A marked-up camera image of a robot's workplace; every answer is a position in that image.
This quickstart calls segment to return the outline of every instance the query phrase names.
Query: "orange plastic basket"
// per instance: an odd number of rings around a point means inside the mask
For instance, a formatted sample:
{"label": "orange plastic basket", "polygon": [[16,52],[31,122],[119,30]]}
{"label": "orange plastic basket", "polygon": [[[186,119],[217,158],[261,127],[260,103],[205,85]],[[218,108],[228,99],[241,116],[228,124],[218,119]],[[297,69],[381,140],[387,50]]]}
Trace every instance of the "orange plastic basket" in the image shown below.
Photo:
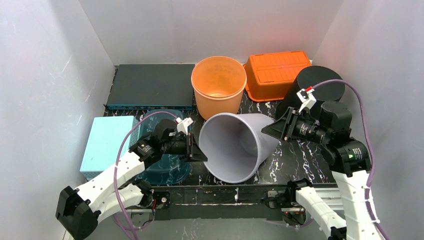
{"label": "orange plastic basket", "polygon": [[282,100],[298,73],[309,66],[303,51],[252,55],[244,66],[247,94],[255,102]]}

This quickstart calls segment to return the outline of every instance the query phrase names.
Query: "robotic arm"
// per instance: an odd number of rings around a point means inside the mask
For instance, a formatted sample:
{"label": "robotic arm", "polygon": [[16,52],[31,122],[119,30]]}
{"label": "robotic arm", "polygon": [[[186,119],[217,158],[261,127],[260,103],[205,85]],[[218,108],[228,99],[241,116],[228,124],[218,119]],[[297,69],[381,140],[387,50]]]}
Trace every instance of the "robotic arm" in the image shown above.
{"label": "robotic arm", "polygon": [[352,114],[341,102],[328,101],[321,105],[319,119],[309,114],[315,103],[313,89],[302,89],[297,95],[302,101],[300,110],[289,107],[274,123],[262,132],[281,141],[302,139],[321,146],[323,158],[338,185],[346,221],[339,217],[315,192],[306,178],[291,181],[280,202],[303,206],[317,221],[329,240],[384,239],[367,211],[365,200],[366,182],[371,170],[371,161],[366,146],[350,137]]}
{"label": "robotic arm", "polygon": [[56,218],[75,240],[88,237],[107,217],[120,212],[114,191],[114,171],[117,168],[117,185],[125,208],[141,205],[148,207],[152,199],[151,186],[135,181],[142,173],[162,158],[162,154],[185,155],[186,162],[205,162],[206,156],[188,131],[191,118],[176,122],[163,119],[154,129],[143,135],[119,160],[92,180],[60,192]]}

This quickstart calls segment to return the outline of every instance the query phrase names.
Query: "light blue box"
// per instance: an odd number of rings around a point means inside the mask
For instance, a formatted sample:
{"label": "light blue box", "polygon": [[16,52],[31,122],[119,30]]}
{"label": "light blue box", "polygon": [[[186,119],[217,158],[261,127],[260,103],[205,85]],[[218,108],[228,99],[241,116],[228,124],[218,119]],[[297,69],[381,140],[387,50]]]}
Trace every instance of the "light blue box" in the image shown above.
{"label": "light blue box", "polygon": [[[91,180],[115,164],[122,141],[138,122],[134,116],[94,118],[79,172]],[[140,126],[125,141],[120,157],[139,140],[139,135]]]}

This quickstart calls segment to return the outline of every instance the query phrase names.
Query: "black marble table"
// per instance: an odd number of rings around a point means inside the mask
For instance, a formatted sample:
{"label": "black marble table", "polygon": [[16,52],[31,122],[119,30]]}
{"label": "black marble table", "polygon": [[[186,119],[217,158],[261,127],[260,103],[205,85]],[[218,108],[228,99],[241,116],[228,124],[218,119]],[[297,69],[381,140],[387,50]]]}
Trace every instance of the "black marble table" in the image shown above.
{"label": "black marble table", "polygon": [[[254,102],[251,101],[246,92],[244,92],[239,114],[261,113],[274,117],[274,113],[279,101]],[[198,142],[200,129],[205,120],[200,116],[197,110],[183,111],[194,121],[192,132]],[[106,109],[104,116],[135,116],[141,120],[145,111],[141,110],[109,110]],[[275,149],[275,152],[269,156],[249,180],[239,183],[240,185],[284,185],[290,180],[299,180],[307,178],[312,183],[335,183],[328,164],[321,155],[321,149],[318,145],[296,140],[291,142],[281,142]],[[229,185],[215,178],[208,172],[205,165],[201,162],[191,163],[191,172],[180,186],[210,186],[210,185]]]}

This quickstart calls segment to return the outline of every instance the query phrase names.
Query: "transparent blue bin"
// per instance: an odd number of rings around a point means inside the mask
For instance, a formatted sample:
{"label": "transparent blue bin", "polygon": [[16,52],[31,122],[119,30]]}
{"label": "transparent blue bin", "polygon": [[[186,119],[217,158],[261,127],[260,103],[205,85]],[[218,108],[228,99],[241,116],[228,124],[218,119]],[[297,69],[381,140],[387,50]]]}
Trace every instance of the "transparent blue bin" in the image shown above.
{"label": "transparent blue bin", "polygon": [[[184,119],[186,116],[179,110],[175,109],[155,109],[147,112],[143,118],[146,118],[152,113],[164,111],[174,114],[175,116]],[[174,120],[174,118],[166,113],[158,113],[152,117],[146,119],[140,125],[139,136],[144,135],[147,132],[152,132],[156,125],[162,119]],[[151,165],[143,173],[139,174],[136,179],[143,179],[151,185],[173,185],[177,184],[187,178],[190,171],[192,170],[190,163],[180,160],[183,155],[170,155],[163,154],[162,158]]]}

